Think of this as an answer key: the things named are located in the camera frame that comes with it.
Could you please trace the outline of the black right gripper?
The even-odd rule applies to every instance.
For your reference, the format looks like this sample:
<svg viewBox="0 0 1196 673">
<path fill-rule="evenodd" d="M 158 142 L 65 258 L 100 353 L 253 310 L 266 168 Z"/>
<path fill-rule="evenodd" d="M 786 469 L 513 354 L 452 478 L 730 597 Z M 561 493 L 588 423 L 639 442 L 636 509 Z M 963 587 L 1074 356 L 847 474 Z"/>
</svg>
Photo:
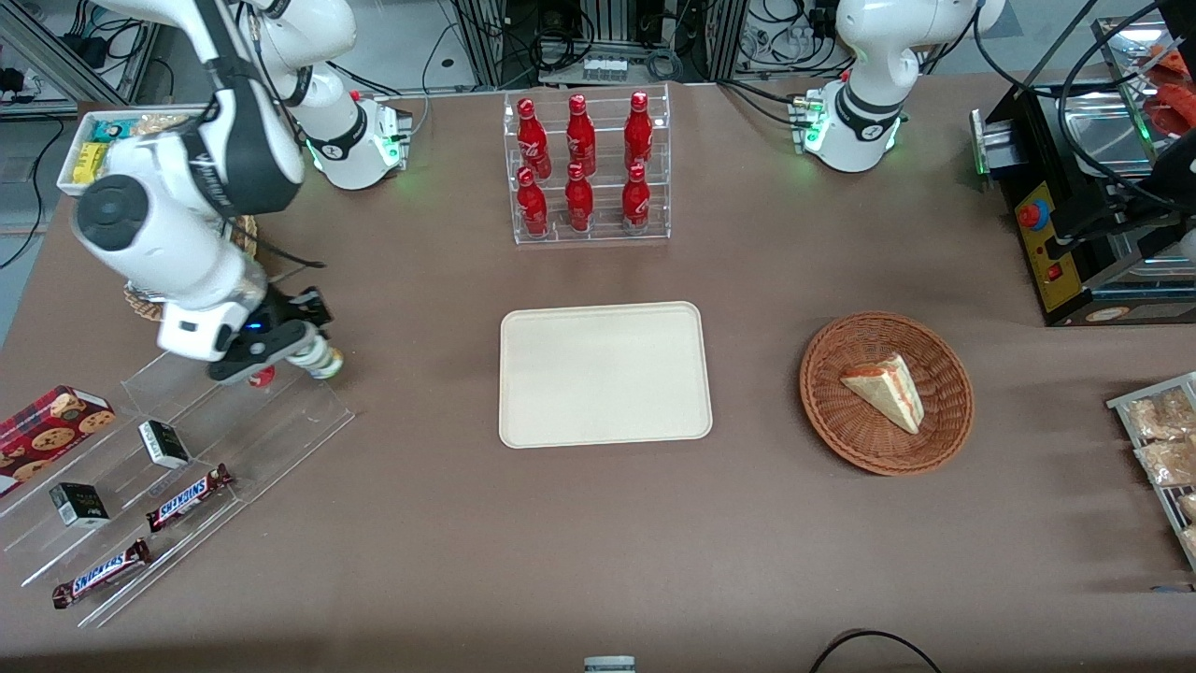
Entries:
<svg viewBox="0 0 1196 673">
<path fill-rule="evenodd" d="M 245 341 L 266 349 L 282 349 L 303 341 L 303 351 L 330 349 L 324 325 L 332 323 L 332 311 L 317 286 L 289 295 L 270 285 L 260 307 L 245 323 Z"/>
</svg>

